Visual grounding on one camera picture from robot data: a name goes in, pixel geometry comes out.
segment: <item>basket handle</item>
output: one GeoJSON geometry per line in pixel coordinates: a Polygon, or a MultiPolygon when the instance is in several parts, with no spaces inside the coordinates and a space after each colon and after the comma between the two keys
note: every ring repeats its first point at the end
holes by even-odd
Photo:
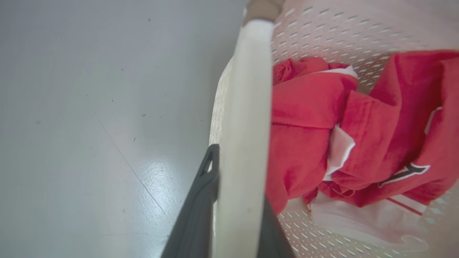
{"type": "Polygon", "coordinates": [[[282,12],[285,0],[250,0],[247,4],[247,13],[243,26],[254,19],[274,22],[282,12]]]}

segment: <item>gray floor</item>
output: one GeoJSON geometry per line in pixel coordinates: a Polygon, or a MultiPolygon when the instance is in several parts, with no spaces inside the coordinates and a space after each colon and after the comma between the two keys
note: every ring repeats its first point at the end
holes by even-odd
{"type": "Polygon", "coordinates": [[[161,255],[245,2],[0,2],[0,257],[161,255]]]}

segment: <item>white stripe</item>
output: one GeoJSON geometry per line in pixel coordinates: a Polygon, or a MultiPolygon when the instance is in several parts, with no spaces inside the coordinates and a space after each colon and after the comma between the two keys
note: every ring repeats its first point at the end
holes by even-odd
{"type": "Polygon", "coordinates": [[[348,66],[347,68],[336,68],[336,69],[325,70],[325,71],[314,72],[314,73],[342,73],[342,74],[347,74],[347,75],[350,75],[358,79],[358,75],[354,71],[354,68],[352,67],[352,65],[348,66]]]}
{"type": "Polygon", "coordinates": [[[402,203],[414,210],[417,210],[418,212],[420,213],[424,213],[425,209],[427,208],[426,205],[420,203],[420,202],[417,202],[413,199],[410,199],[408,197],[406,197],[405,195],[402,195],[402,194],[399,194],[399,195],[395,195],[395,196],[392,196],[390,197],[391,199],[399,202],[399,203],[402,203]]]}
{"type": "Polygon", "coordinates": [[[429,117],[429,120],[427,121],[427,125],[425,126],[425,129],[424,129],[424,133],[425,134],[429,133],[430,126],[432,124],[432,119],[433,119],[433,116],[435,115],[435,112],[437,110],[442,110],[442,109],[443,109],[443,107],[437,107],[434,111],[432,111],[431,116],[429,117]]]}

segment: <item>white trim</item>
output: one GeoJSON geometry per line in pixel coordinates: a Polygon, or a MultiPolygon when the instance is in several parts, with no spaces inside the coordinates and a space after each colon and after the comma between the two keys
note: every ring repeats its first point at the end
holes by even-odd
{"type": "Polygon", "coordinates": [[[435,112],[437,112],[437,110],[442,110],[442,109],[443,107],[437,107],[434,111],[432,111],[431,116],[429,117],[429,120],[427,121],[427,125],[425,126],[425,129],[424,129],[425,134],[429,133],[430,126],[432,124],[432,120],[433,120],[433,116],[435,115],[435,112]]]}
{"type": "Polygon", "coordinates": [[[413,199],[410,199],[408,197],[406,197],[405,195],[402,195],[402,194],[399,194],[399,195],[395,195],[395,196],[392,196],[390,197],[391,199],[399,202],[399,203],[402,203],[414,210],[417,210],[418,212],[420,213],[424,213],[425,209],[427,209],[427,206],[420,203],[420,202],[417,202],[413,199]]]}
{"type": "Polygon", "coordinates": [[[354,68],[352,67],[352,65],[348,66],[347,68],[336,68],[336,69],[325,70],[325,71],[314,72],[314,73],[342,73],[342,74],[347,74],[347,75],[350,75],[358,79],[358,75],[354,71],[354,68]]]}
{"type": "MultiPolygon", "coordinates": [[[[398,182],[398,181],[401,181],[403,179],[407,179],[408,177],[412,177],[412,176],[415,176],[415,175],[420,175],[420,174],[424,174],[427,170],[429,170],[430,168],[430,165],[427,165],[427,166],[418,166],[414,163],[410,163],[411,166],[415,167],[415,168],[422,168],[423,171],[420,172],[420,173],[411,173],[411,174],[408,174],[406,176],[403,176],[403,177],[399,177],[399,178],[396,178],[396,179],[392,179],[392,180],[388,180],[388,181],[383,181],[381,183],[379,183],[379,187],[381,188],[382,186],[386,185],[386,184],[390,184],[390,183],[394,183],[394,182],[398,182]]],[[[397,174],[400,174],[400,173],[403,173],[403,172],[406,172],[408,171],[408,168],[406,166],[403,167],[403,169],[397,171],[395,174],[393,174],[392,176],[394,175],[397,175],[397,174]]]]}

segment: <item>perforated plastic wall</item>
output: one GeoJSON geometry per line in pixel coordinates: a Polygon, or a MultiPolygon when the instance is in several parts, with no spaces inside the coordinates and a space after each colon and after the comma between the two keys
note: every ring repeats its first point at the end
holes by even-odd
{"type": "MultiPolygon", "coordinates": [[[[274,63],[320,56],[352,64],[360,92],[369,93],[388,57],[397,51],[459,47],[459,2],[454,0],[288,0],[275,24],[274,63]]],[[[231,62],[215,96],[210,143],[223,131],[224,103],[231,62]]],[[[349,239],[316,227],[298,206],[279,216],[299,258],[454,257],[459,242],[459,185],[434,201],[420,226],[430,249],[400,253],[349,239]]]]}

